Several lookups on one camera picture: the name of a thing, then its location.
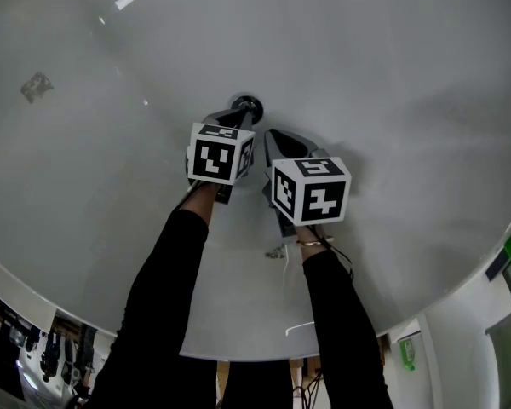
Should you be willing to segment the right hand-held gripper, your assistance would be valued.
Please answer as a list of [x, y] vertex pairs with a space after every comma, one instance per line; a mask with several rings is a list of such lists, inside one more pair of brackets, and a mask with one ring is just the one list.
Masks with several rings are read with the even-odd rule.
[[344, 220], [352, 176], [340, 158], [288, 131], [269, 129], [263, 142], [267, 183], [262, 193], [284, 239], [297, 227]]

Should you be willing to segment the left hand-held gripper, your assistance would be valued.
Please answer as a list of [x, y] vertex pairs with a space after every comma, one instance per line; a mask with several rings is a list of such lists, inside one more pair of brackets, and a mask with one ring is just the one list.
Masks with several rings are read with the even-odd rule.
[[253, 164], [256, 133], [253, 118], [256, 106], [243, 101], [240, 109], [227, 109], [207, 115], [192, 126], [187, 148], [187, 178], [219, 186], [215, 201], [226, 205], [233, 186], [248, 174]]

